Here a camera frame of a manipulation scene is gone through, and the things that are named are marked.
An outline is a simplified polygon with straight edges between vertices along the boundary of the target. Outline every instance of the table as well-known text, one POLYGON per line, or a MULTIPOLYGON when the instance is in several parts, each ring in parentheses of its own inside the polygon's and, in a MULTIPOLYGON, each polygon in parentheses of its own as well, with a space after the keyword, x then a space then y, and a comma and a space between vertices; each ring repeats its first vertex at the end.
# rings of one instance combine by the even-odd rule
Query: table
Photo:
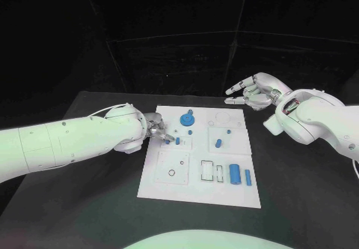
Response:
POLYGON ((350 160, 318 140, 272 136, 255 112, 223 98, 80 92, 64 119, 106 106, 242 108, 261 209, 137 198, 148 140, 134 154, 108 152, 26 176, 0 217, 1 248, 121 248, 168 231, 242 233, 295 248, 359 248, 359 182, 350 160))

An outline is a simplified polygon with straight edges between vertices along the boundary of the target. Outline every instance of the circular hole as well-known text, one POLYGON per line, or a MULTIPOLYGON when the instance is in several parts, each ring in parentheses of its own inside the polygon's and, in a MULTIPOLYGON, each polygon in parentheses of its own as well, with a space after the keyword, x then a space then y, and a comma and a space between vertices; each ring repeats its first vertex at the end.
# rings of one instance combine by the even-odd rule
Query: circular hole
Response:
POLYGON ((353 150, 354 149, 354 144, 349 144, 349 150, 353 150))

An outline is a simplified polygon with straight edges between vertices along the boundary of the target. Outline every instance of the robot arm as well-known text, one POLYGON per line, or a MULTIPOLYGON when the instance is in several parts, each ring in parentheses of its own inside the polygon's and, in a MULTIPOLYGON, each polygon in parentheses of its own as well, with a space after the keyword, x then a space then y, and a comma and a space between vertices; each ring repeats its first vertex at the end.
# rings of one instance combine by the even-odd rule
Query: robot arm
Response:
POLYGON ((263 126, 274 135, 285 131, 302 144, 320 137, 341 155, 359 160, 359 106, 344 106, 337 98, 314 89, 292 92, 275 77, 263 73, 240 81, 226 94, 243 87, 243 97, 227 98, 225 102, 248 104, 255 110, 272 103, 275 114, 263 126))
POLYGON ((0 131, 0 182, 86 160, 111 149, 129 154, 148 136, 174 141, 160 114, 142 114, 129 104, 109 108, 103 118, 93 116, 101 110, 83 118, 0 131))

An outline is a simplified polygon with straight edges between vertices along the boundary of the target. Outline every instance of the blue object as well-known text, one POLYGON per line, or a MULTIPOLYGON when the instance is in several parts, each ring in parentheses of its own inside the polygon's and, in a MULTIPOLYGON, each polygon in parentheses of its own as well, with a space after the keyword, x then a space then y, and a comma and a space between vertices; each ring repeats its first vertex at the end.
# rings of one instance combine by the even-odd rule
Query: blue object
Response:
POLYGON ((240 184, 240 173, 239 173, 239 165, 230 164, 229 165, 229 176, 230 176, 230 184, 240 184))
POLYGON ((246 181, 246 186, 252 186, 249 170, 245 170, 245 181, 246 181))
POLYGON ((222 143, 222 140, 220 140, 220 139, 217 139, 217 140, 216 140, 216 143, 214 143, 214 147, 216 147, 216 148, 219 148, 219 147, 220 147, 220 143, 222 143))
POLYGON ((183 126, 191 126, 194 124, 194 117, 191 116, 193 110, 188 110, 188 113, 181 115, 178 119, 183 126))

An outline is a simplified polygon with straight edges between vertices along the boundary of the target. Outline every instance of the robotic hand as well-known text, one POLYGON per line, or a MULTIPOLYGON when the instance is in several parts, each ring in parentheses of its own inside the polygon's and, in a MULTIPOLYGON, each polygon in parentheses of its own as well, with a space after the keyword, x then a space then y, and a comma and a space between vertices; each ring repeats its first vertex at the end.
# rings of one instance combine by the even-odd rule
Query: robotic hand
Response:
POLYGON ((243 96, 226 98, 226 104, 246 104, 261 110, 271 104, 275 114, 263 122, 274 135, 282 131, 302 144, 323 138, 334 150, 359 160, 359 106, 344 106, 324 91, 299 89, 292 91, 271 75, 258 73, 227 90, 226 94, 243 89, 243 96))
POLYGON ((34 171, 50 170, 105 154, 132 153, 142 140, 174 141, 158 113, 132 105, 111 106, 88 117, 0 131, 0 183, 34 171), (103 118, 93 116, 108 110, 103 118))

